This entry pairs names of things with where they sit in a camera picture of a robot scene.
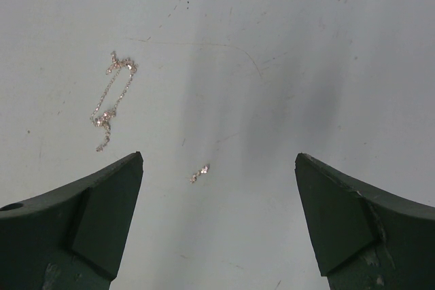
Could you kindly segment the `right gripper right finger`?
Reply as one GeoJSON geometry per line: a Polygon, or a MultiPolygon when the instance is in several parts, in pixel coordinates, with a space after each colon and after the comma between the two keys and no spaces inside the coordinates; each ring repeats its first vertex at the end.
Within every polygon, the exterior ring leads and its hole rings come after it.
{"type": "Polygon", "coordinates": [[[434,207],[300,153],[295,175],[320,274],[331,289],[433,289],[434,207]]]}

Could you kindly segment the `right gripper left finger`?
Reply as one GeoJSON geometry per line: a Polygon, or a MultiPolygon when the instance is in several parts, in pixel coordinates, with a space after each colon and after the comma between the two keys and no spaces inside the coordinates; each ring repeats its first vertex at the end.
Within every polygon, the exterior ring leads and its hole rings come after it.
{"type": "Polygon", "coordinates": [[[1,207],[1,288],[108,289],[120,269],[142,176],[137,151],[1,207]]]}

